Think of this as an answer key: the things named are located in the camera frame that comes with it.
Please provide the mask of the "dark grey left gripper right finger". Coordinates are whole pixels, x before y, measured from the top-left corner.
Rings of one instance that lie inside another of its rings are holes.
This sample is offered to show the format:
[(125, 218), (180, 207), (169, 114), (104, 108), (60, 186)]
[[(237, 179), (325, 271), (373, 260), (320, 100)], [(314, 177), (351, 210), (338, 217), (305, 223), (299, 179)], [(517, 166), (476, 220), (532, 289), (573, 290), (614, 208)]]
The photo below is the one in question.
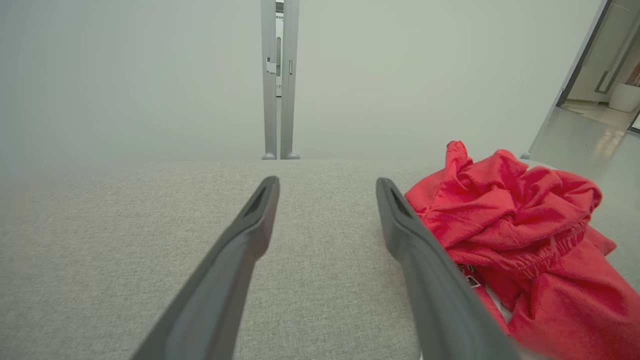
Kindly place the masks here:
[(462, 272), (390, 178), (375, 193), (386, 248), (400, 264), (425, 360), (518, 360)]

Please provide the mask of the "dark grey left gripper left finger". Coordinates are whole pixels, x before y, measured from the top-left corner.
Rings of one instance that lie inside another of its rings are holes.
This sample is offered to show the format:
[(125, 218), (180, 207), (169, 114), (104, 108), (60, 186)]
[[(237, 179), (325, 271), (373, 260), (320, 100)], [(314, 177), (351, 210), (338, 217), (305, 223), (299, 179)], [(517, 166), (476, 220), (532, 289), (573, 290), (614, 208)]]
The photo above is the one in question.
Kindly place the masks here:
[(269, 176), (224, 230), (135, 351), (134, 360), (231, 360), (256, 262), (281, 191)]

